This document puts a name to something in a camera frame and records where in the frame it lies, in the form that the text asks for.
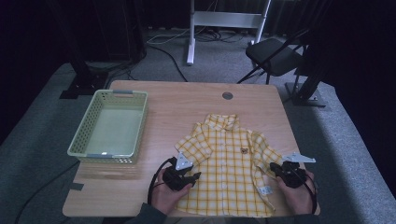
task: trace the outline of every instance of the plaid shirt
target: plaid shirt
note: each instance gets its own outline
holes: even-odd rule
[[[281,156],[261,133],[239,127],[236,115],[210,114],[196,123],[176,149],[193,162],[191,174],[202,172],[190,193],[177,205],[180,211],[205,216],[270,217],[262,175],[274,177],[269,163]]]

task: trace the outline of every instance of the green basket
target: green basket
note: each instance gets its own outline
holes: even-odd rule
[[[96,91],[67,154],[80,161],[135,164],[147,99],[145,91]]]

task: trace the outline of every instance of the wooden tabletop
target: wooden tabletop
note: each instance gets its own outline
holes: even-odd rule
[[[114,81],[112,90],[146,91],[148,115],[137,164],[82,162],[64,203],[68,217],[133,217],[147,202],[149,183],[158,167],[177,155],[175,143],[191,133],[195,122],[207,114],[237,114],[241,127],[263,133],[268,143],[282,155],[298,152],[284,107],[276,87],[253,84]],[[223,93],[233,98],[223,98]],[[274,193],[274,216],[291,215],[275,180],[267,183]],[[190,216],[174,211],[171,216]]]

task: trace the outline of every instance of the person's arm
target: person's arm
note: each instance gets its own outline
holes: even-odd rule
[[[175,209],[177,202],[189,193],[192,184],[186,185],[180,191],[169,189],[163,182],[164,172],[164,169],[159,172],[157,182],[154,184],[151,205],[143,203],[140,213],[125,222],[125,224],[162,224],[165,222],[166,217]]]
[[[317,193],[313,183],[314,174],[306,170],[305,173],[309,176],[305,184],[316,195]],[[279,176],[276,178],[276,181],[285,195],[286,203],[295,215],[294,224],[319,224],[318,216],[312,214],[313,204],[308,189],[304,185],[301,185],[297,189],[289,188]]]

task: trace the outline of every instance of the shirt logo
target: shirt logo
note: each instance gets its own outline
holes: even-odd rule
[[[241,152],[242,152],[242,154],[248,154],[248,148],[241,147]]]

